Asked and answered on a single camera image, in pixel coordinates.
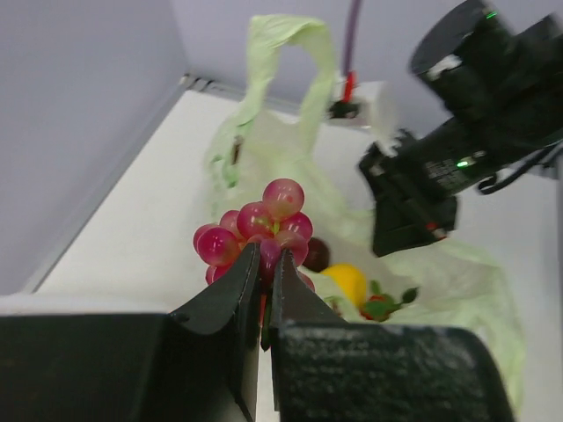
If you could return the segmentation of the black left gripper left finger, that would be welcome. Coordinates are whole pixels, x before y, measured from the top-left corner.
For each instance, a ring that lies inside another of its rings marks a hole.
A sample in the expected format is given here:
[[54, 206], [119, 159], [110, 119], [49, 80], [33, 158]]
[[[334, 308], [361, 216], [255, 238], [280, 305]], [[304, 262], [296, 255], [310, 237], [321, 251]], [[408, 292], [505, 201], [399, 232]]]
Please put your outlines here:
[[4, 316], [4, 421], [252, 421], [260, 252], [165, 313]]

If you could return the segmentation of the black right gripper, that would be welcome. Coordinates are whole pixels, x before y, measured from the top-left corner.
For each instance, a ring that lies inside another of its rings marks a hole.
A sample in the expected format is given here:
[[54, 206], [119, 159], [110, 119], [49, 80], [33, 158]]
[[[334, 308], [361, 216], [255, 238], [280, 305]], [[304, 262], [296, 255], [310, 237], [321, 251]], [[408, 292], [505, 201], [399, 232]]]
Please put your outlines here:
[[509, 138], [489, 127], [445, 122], [419, 140], [405, 129], [396, 139], [394, 155], [372, 143], [358, 164], [375, 201], [378, 257], [444, 239], [457, 224], [457, 194], [518, 159]]

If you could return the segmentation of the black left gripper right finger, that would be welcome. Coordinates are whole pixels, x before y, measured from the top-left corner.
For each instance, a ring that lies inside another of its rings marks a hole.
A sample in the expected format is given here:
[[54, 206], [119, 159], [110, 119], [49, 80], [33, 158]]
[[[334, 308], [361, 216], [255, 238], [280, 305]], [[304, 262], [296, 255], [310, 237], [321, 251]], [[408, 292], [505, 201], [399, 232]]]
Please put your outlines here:
[[268, 336], [283, 421], [511, 421], [501, 374], [461, 328], [357, 324], [300, 279], [290, 251], [275, 269]]

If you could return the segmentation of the red strawberry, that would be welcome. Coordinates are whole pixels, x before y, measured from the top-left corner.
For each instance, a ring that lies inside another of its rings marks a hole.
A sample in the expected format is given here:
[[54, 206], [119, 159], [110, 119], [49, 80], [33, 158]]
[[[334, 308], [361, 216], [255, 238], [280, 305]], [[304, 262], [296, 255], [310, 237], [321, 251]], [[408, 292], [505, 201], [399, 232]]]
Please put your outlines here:
[[406, 305], [413, 303], [419, 294], [417, 287], [406, 289], [401, 297], [396, 300], [390, 294], [384, 293], [380, 284], [372, 280], [369, 284], [370, 296], [360, 306], [360, 315], [368, 321], [382, 323], [387, 321], [391, 314], [403, 309]]

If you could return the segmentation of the yellow lemon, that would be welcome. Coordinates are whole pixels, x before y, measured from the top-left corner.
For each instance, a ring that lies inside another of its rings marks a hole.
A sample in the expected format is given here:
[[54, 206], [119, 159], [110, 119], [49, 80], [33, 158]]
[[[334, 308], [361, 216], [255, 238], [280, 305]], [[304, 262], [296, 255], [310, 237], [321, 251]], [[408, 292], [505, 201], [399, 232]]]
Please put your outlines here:
[[327, 267], [321, 274], [331, 278], [356, 308], [365, 303], [368, 280], [357, 267], [350, 264], [337, 264]]

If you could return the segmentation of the dark red plum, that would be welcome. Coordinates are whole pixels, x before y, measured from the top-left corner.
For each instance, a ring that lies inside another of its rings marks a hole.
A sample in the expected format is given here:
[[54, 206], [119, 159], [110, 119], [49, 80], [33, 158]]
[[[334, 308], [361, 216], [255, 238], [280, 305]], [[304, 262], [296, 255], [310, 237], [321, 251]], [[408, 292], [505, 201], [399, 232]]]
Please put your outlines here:
[[303, 266], [315, 273], [324, 271], [331, 261], [331, 251], [326, 242], [317, 237], [312, 237], [308, 243], [308, 254]]

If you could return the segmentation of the pink grape bunch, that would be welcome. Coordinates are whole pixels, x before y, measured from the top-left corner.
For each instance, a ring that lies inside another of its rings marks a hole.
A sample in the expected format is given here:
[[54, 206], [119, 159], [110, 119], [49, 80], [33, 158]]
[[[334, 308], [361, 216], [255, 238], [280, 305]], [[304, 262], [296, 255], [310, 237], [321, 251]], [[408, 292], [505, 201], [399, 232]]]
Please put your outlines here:
[[301, 266], [313, 235], [304, 203], [301, 185], [290, 178], [278, 178], [265, 187], [261, 200], [226, 211], [218, 223], [200, 226], [194, 232], [193, 247], [208, 266], [206, 282], [210, 285], [224, 276], [249, 244], [260, 248], [263, 291], [272, 287], [283, 251], [290, 251], [294, 265]]

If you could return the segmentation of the light green plastic bag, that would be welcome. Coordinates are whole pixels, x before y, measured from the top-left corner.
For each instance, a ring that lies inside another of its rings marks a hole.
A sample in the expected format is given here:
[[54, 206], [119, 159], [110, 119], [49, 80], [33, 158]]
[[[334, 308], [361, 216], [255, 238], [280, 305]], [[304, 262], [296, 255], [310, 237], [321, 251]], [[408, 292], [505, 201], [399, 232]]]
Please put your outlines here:
[[[284, 45], [302, 47], [318, 73], [296, 122], [264, 105]], [[478, 334], [496, 360], [514, 411], [523, 405], [525, 340], [501, 268], [484, 251], [454, 240], [379, 258], [371, 250], [375, 209], [352, 208], [344, 169], [361, 144], [341, 130], [334, 144], [318, 145], [322, 111], [331, 97], [336, 59], [330, 31], [316, 18], [259, 15], [247, 38], [247, 89], [237, 111], [218, 128], [205, 157], [214, 218], [257, 200], [266, 185], [291, 178], [304, 189], [304, 212], [332, 261], [361, 269], [387, 292], [416, 287], [418, 298], [395, 313], [395, 324], [454, 325]]]

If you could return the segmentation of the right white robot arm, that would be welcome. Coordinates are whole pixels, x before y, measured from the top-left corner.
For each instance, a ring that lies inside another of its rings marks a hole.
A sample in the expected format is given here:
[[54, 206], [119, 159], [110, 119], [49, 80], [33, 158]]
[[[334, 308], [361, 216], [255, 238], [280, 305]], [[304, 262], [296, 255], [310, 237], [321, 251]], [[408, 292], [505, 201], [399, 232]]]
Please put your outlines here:
[[378, 257], [444, 239], [460, 192], [496, 193], [562, 142], [562, 31], [553, 16], [513, 34], [490, 4], [465, 1], [422, 39], [410, 70], [450, 117], [422, 138], [399, 129], [390, 152], [372, 145], [360, 161]]

